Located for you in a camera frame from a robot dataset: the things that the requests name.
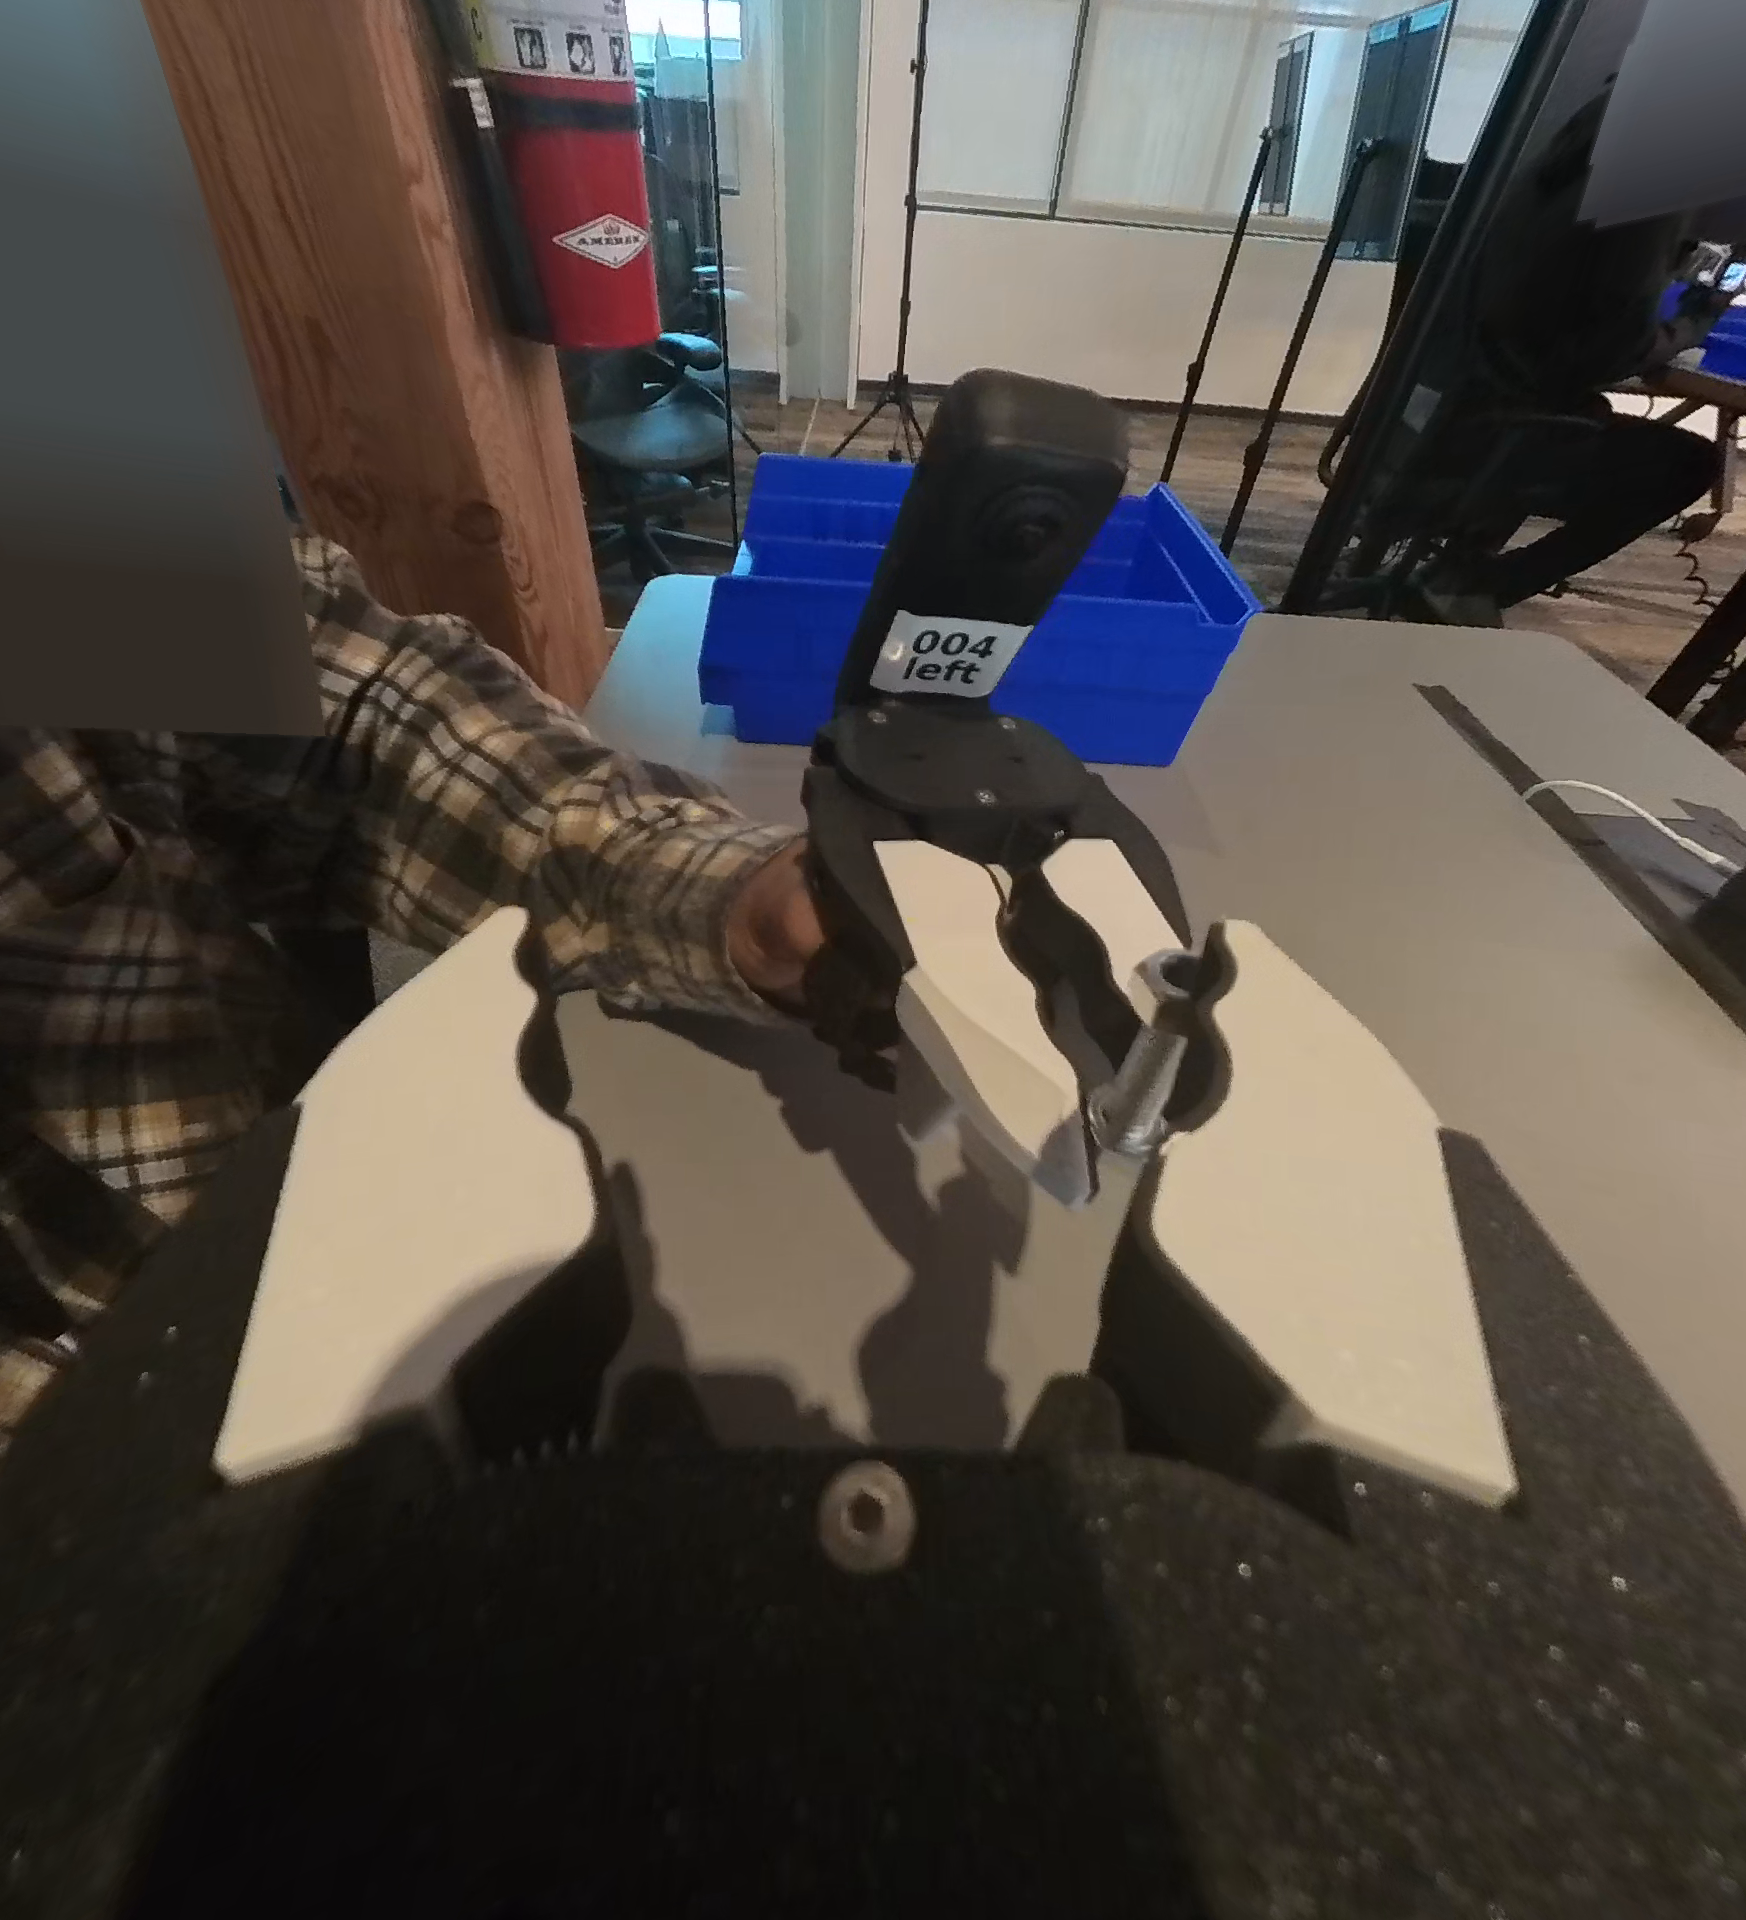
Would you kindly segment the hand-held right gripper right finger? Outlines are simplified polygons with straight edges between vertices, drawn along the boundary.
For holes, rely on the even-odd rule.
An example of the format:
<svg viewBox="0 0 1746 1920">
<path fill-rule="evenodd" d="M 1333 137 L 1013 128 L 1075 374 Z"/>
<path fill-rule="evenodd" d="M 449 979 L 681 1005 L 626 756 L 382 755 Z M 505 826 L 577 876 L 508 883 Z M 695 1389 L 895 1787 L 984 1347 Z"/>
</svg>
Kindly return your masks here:
<svg viewBox="0 0 1746 1920">
<path fill-rule="evenodd" d="M 1442 1120 L 1251 922 L 1212 928 L 1222 1090 L 1138 1204 L 1169 1299 L 1244 1373 L 1244 1458 L 1332 1451 L 1473 1506 L 1518 1496 Z"/>
</svg>

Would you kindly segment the black light stand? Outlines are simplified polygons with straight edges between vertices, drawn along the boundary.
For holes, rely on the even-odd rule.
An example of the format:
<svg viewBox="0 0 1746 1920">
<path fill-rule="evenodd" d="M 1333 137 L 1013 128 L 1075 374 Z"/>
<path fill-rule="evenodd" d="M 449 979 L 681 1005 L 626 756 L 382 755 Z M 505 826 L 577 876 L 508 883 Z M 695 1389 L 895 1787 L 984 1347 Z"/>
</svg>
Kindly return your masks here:
<svg viewBox="0 0 1746 1920">
<path fill-rule="evenodd" d="M 912 61 L 910 61 L 910 76 L 912 76 L 912 117 L 910 117 L 910 173 L 908 173 L 908 198 L 905 198 L 905 266 L 902 266 L 902 281 L 898 281 L 898 296 L 895 296 L 895 365 L 880 382 L 880 391 L 867 411 L 867 417 L 859 419 L 859 426 L 838 442 L 831 450 L 831 460 L 840 460 L 856 442 L 861 442 L 863 430 L 876 426 L 885 417 L 893 417 L 893 442 L 887 449 L 889 463 L 916 463 L 923 442 L 926 430 L 922 429 L 916 403 L 912 403 L 912 378 L 910 378 L 910 331 L 912 331 L 912 257 L 916 257 L 916 227 L 918 227 L 918 160 L 923 149 L 923 120 L 926 120 L 926 69 L 931 69 L 931 32 L 932 32 L 932 6 L 918 3 L 916 9 L 916 48 L 912 48 Z"/>
</svg>

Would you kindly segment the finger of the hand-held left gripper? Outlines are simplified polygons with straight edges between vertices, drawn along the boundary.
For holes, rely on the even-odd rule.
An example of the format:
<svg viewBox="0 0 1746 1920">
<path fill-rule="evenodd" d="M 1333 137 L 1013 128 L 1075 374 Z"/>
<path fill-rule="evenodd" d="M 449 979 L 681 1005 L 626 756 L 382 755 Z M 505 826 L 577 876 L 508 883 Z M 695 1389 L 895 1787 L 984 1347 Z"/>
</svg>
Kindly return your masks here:
<svg viewBox="0 0 1746 1920">
<path fill-rule="evenodd" d="M 902 1034 L 996 1162 L 1050 1201 L 1095 1200 L 1084 1090 L 1006 944 L 1006 882 L 931 840 L 876 847 L 910 944 Z"/>
<path fill-rule="evenodd" d="M 1062 837 L 1011 878 L 1003 944 L 1030 979 L 1037 1015 L 1075 1065 L 1085 1112 L 1151 1012 L 1138 971 L 1167 951 L 1167 905 L 1121 840 Z"/>
</svg>

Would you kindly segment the blue plastic bin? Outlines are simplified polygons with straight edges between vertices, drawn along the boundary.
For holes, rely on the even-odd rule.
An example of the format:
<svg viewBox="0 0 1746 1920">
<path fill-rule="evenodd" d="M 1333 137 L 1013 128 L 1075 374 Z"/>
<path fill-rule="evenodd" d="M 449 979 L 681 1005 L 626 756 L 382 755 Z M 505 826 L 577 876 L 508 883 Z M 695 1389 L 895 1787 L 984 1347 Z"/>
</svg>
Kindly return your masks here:
<svg viewBox="0 0 1746 1920">
<path fill-rule="evenodd" d="M 736 738 L 804 748 L 834 710 L 846 644 L 912 469 L 769 455 L 739 567 L 713 585 L 700 694 Z M 1169 765 L 1263 611 L 1167 486 L 1130 495 L 1030 632 L 994 704 L 1100 765 Z"/>
</svg>

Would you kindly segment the black rolling display stand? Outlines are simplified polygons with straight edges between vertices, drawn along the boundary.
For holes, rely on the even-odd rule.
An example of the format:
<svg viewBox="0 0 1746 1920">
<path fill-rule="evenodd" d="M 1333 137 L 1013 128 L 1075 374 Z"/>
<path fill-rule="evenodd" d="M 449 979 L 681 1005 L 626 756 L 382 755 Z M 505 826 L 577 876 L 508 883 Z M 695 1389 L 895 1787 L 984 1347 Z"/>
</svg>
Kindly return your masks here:
<svg viewBox="0 0 1746 1920">
<path fill-rule="evenodd" d="M 1375 606 L 1404 551 L 1366 546 L 1366 515 L 1397 484 L 1453 382 L 1463 279 L 1521 160 L 1605 81 L 1580 214 L 1599 228 L 1687 214 L 1694 257 L 1746 251 L 1746 3 L 1532 3 L 1483 130 L 1442 212 L 1348 419 L 1333 476 L 1283 613 Z"/>
</svg>

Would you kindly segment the red fire extinguisher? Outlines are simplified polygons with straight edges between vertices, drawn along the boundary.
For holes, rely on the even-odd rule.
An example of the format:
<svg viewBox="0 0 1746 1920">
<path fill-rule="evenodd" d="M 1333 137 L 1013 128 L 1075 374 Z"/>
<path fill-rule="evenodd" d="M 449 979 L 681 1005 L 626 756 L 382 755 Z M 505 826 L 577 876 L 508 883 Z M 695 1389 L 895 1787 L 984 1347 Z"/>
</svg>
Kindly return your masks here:
<svg viewBox="0 0 1746 1920">
<path fill-rule="evenodd" d="M 625 3 L 431 3 L 505 326 L 563 354 L 662 335 Z"/>
</svg>

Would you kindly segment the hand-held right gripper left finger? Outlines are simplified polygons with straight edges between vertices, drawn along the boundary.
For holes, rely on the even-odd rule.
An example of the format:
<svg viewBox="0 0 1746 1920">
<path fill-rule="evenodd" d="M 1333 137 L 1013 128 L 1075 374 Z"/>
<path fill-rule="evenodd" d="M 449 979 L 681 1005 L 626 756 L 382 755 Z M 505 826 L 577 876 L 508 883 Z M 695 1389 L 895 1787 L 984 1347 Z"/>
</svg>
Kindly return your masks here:
<svg viewBox="0 0 1746 1920">
<path fill-rule="evenodd" d="M 215 1470 L 283 1477 L 420 1423 L 449 1455 L 590 1444 L 622 1236 L 508 908 L 364 1019 L 296 1103 Z"/>
</svg>

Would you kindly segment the silver hex bolt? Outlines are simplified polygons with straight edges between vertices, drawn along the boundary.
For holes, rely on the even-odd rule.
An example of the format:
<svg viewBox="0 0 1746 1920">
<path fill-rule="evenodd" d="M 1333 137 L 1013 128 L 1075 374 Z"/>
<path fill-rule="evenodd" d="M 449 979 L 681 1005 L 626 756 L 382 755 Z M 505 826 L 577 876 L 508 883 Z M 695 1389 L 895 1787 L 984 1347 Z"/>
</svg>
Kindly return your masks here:
<svg viewBox="0 0 1746 1920">
<path fill-rule="evenodd" d="M 1140 966 L 1138 982 L 1151 993 L 1151 1012 L 1108 1080 L 1117 1097 L 1163 1110 L 1167 1120 L 1186 1058 L 1205 1034 L 1212 989 L 1201 967 L 1205 957 L 1189 947 L 1160 951 Z"/>
</svg>

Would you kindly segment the grey office chair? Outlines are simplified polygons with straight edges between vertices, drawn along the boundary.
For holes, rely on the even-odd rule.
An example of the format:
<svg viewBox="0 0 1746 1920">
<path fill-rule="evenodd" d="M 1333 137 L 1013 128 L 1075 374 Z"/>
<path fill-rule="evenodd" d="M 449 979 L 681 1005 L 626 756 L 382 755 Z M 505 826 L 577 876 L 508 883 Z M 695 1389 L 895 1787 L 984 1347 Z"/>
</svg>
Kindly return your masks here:
<svg viewBox="0 0 1746 1920">
<path fill-rule="evenodd" d="M 563 393 L 593 557 L 645 589 L 736 557 L 724 354 L 667 331 L 633 351 L 571 351 Z"/>
</svg>

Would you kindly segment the person's left forearm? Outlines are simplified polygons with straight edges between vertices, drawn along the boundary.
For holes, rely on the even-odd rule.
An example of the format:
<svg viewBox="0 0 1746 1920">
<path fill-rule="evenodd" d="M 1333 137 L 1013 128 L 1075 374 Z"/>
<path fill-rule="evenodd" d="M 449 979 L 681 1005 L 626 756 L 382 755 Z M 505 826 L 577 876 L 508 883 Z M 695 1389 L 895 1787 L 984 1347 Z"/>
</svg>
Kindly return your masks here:
<svg viewBox="0 0 1746 1920">
<path fill-rule="evenodd" d="M 456 615 L 401 615 L 339 543 L 296 533 L 323 710 L 283 811 L 319 889 L 382 938 L 442 953 L 502 908 L 558 986 L 622 1005 L 771 1019 L 724 912 L 795 829 L 609 748 Z"/>
</svg>

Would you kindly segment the wooden post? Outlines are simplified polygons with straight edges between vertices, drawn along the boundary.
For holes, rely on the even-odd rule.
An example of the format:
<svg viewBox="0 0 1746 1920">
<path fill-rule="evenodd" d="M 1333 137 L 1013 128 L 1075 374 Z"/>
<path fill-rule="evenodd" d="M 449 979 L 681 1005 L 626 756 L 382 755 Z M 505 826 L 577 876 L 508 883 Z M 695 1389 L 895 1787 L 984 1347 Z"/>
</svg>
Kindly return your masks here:
<svg viewBox="0 0 1746 1920">
<path fill-rule="evenodd" d="M 502 326 L 423 3 L 149 3 L 310 525 L 571 707 L 612 660 L 558 359 Z"/>
</svg>

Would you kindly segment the person's left hand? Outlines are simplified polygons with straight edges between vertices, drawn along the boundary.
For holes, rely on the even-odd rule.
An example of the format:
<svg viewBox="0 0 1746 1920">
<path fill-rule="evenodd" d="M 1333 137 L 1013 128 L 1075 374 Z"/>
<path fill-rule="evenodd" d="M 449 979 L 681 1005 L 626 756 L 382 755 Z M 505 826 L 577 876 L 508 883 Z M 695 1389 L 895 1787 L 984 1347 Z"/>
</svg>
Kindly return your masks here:
<svg viewBox="0 0 1746 1920">
<path fill-rule="evenodd" d="M 724 953 L 760 1002 L 795 1023 L 811 1023 L 808 974 L 827 944 L 811 850 L 807 837 L 795 837 L 739 883 L 724 912 Z"/>
</svg>

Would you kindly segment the black panel stand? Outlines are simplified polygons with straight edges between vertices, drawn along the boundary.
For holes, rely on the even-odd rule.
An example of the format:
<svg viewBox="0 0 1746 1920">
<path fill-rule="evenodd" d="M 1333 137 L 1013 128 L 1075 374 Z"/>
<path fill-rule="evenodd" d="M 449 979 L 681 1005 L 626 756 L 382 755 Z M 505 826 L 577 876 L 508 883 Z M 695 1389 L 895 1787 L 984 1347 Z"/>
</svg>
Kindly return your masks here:
<svg viewBox="0 0 1746 1920">
<path fill-rule="evenodd" d="M 1356 105 L 1348 121 L 1340 198 L 1310 270 L 1270 403 L 1244 449 L 1242 484 L 1222 528 L 1222 551 L 1234 556 L 1251 499 L 1268 466 L 1274 430 L 1287 413 L 1296 367 L 1316 326 L 1325 284 L 1336 264 L 1397 264 L 1418 169 L 1431 128 L 1437 81 L 1453 39 L 1453 3 L 1420 3 L 1366 29 Z"/>
<path fill-rule="evenodd" d="M 1199 351 L 1185 375 L 1185 395 L 1176 411 L 1176 426 L 1160 469 L 1163 486 L 1172 486 L 1176 479 L 1177 458 L 1185 450 L 1189 421 L 1196 417 L 1196 403 L 1208 382 L 1208 367 L 1212 359 L 1212 348 L 1218 341 L 1222 316 L 1234 293 L 1251 224 L 1257 216 L 1270 216 L 1277 224 L 1284 224 L 1293 214 L 1293 176 L 1303 146 L 1303 113 L 1310 91 L 1315 50 L 1316 50 L 1316 32 L 1299 32 L 1290 42 L 1284 42 L 1277 52 L 1270 117 L 1257 143 L 1247 189 L 1242 198 L 1237 227 L 1229 232 L 1212 302 L 1208 306 L 1208 322 L 1199 338 Z"/>
</svg>

